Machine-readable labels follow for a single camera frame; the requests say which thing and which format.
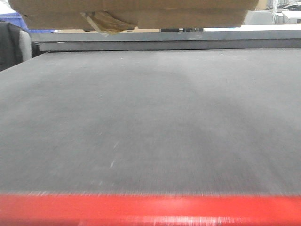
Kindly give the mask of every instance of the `gray metal bar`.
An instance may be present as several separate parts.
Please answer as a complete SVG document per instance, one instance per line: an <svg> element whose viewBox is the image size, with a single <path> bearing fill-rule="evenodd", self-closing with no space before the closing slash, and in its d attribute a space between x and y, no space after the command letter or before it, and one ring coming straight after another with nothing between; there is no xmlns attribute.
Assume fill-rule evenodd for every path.
<svg viewBox="0 0 301 226"><path fill-rule="evenodd" d="M98 33L32 34L35 42L112 42L112 41L185 41L185 40L261 40L295 39L301 30L120 33L104 37Z"/></svg>
<svg viewBox="0 0 301 226"><path fill-rule="evenodd" d="M236 48L301 48L300 39L128 41L128 42L42 42L41 51L183 50Z"/></svg>

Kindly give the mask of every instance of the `red strip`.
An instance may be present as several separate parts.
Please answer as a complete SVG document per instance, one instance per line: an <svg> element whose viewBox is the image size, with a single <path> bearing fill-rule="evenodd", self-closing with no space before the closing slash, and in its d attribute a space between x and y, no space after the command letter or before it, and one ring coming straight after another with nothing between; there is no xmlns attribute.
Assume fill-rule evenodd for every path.
<svg viewBox="0 0 301 226"><path fill-rule="evenodd" d="M301 226L301 197L0 195L0 226Z"/></svg>

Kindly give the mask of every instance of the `gray fabric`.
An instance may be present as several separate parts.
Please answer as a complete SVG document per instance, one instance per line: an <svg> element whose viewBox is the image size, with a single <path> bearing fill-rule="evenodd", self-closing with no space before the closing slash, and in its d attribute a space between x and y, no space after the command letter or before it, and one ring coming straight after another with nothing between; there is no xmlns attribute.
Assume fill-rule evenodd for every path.
<svg viewBox="0 0 301 226"><path fill-rule="evenodd" d="M300 65L300 49L27 61L0 73L0 190L301 194Z"/></svg>
<svg viewBox="0 0 301 226"><path fill-rule="evenodd" d="M32 42L29 33L20 31L20 50L22 52L23 61L32 58Z"/></svg>

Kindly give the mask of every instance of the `conveyor belt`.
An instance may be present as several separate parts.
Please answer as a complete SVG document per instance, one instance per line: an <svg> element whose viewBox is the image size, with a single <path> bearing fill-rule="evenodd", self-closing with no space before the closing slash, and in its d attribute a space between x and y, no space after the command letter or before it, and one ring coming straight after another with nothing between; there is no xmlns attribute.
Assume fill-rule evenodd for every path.
<svg viewBox="0 0 301 226"><path fill-rule="evenodd" d="M300 49L17 65L0 73L0 190L301 194L300 65Z"/></svg>

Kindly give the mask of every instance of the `blue bin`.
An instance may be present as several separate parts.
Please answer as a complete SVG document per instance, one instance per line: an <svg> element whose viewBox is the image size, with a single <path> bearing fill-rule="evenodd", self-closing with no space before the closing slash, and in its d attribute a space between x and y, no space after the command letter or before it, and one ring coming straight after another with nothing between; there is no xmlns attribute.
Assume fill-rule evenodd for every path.
<svg viewBox="0 0 301 226"><path fill-rule="evenodd" d="M7 14L1 14L0 20L10 22L13 25L16 25L18 27L22 27L24 30L28 31L29 33L53 33L54 30L31 30L27 27L25 21L22 19L19 13L7 13Z"/></svg>

